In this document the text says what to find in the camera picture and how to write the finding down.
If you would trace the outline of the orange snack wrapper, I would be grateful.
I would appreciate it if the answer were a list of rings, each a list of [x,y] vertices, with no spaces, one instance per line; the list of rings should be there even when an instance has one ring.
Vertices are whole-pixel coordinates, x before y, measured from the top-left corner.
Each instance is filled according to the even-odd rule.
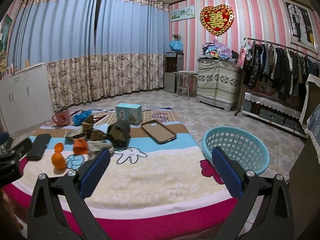
[[[84,139],[76,139],[73,145],[73,152],[76,155],[88,154],[87,142]]]

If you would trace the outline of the blue floral curtain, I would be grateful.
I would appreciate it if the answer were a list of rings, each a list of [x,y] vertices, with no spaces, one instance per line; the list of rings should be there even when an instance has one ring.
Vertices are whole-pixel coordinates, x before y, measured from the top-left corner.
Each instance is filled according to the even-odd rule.
[[[169,6],[158,0],[23,0],[7,64],[45,63],[55,108],[164,86]]]

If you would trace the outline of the pile of folded clothes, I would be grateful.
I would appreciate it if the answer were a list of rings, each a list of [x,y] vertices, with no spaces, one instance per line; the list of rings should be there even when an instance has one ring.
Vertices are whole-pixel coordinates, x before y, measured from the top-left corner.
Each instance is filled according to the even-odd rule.
[[[209,59],[228,60],[232,58],[232,51],[224,43],[212,40],[202,44],[203,56]]]

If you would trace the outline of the beige drawstring pouch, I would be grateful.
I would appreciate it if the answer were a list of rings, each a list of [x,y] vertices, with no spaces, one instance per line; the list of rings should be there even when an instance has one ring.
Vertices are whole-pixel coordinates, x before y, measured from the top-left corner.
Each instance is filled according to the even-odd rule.
[[[104,141],[88,141],[87,149],[88,149],[88,160],[92,160],[95,158],[98,152],[100,152],[103,148],[107,148],[110,154],[114,152],[114,146],[111,143]]]

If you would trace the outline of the pink mug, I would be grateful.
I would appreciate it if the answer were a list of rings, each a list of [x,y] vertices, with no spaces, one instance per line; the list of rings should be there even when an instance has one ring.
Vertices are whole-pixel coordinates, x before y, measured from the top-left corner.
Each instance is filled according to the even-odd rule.
[[[71,123],[71,115],[68,107],[63,107],[54,112],[52,121],[57,126],[67,126]]]

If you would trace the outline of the white cabinet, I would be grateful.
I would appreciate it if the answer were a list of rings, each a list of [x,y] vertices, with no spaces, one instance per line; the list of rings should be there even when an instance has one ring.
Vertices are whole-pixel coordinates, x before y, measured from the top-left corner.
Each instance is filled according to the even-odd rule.
[[[1,80],[1,119],[10,134],[52,118],[47,64],[39,63]]]

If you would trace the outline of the striped cartoon blanket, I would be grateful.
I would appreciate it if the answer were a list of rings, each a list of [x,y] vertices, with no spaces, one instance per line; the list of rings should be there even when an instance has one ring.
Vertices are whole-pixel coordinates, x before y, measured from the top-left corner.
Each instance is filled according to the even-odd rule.
[[[143,111],[176,133],[159,145],[132,126],[86,204],[112,239],[182,239],[223,223],[237,204],[213,177],[194,137],[172,109]]]

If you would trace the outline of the teal cardboard box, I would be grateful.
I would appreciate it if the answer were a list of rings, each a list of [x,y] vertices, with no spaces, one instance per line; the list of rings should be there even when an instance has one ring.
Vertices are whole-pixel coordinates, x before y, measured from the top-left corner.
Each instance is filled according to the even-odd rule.
[[[131,103],[120,103],[116,105],[118,120],[128,121],[132,125],[138,125],[142,121],[142,106]]]

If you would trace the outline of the red heart wall decoration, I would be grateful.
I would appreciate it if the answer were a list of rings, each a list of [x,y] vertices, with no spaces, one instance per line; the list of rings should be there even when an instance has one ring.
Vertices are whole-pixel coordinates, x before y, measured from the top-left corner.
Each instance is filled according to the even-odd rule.
[[[200,22],[211,34],[221,36],[232,26],[234,12],[225,4],[207,6],[200,12]]]

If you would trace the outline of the orange tangerine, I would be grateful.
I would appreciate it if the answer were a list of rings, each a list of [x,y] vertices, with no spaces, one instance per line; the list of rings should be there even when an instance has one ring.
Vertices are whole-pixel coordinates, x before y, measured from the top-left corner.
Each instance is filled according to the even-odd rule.
[[[66,168],[66,160],[61,152],[55,152],[52,155],[51,161],[57,170],[64,170]]]

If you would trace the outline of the framed wall picture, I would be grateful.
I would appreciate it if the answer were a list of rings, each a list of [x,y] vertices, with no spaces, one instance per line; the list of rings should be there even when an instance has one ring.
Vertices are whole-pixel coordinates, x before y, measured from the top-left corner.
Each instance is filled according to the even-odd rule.
[[[290,0],[283,0],[283,3],[289,21],[291,43],[318,54],[311,10]]]

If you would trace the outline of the cloth covered cabinet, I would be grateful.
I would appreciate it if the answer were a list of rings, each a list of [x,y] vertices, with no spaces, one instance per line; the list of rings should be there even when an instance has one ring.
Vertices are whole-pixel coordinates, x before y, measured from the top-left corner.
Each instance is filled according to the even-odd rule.
[[[230,111],[238,100],[241,68],[223,60],[198,59],[197,101]]]

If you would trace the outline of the brown paper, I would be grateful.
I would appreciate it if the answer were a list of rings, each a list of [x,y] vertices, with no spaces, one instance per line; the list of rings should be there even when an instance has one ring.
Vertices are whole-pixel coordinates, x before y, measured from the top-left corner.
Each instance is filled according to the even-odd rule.
[[[107,134],[99,129],[93,129],[91,131],[90,140],[91,141],[103,141],[106,140]]]
[[[94,125],[94,116],[90,115],[83,123],[82,123],[82,132],[87,135],[88,138],[91,137],[91,133],[93,131]]]

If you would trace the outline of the clothes rack with garments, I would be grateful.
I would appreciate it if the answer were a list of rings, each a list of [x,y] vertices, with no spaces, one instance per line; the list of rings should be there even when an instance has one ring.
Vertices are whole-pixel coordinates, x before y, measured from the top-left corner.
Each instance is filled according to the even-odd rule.
[[[236,113],[245,101],[300,118],[309,75],[319,77],[319,59],[275,42],[245,37],[238,65],[243,74]]]

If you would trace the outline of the blue crumpled plastic bag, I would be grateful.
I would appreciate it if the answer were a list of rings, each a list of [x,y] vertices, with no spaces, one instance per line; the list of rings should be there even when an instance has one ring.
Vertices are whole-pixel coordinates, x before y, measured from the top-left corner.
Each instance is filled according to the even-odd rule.
[[[92,114],[91,110],[85,110],[81,113],[75,114],[72,117],[74,126],[81,126],[82,123]]]

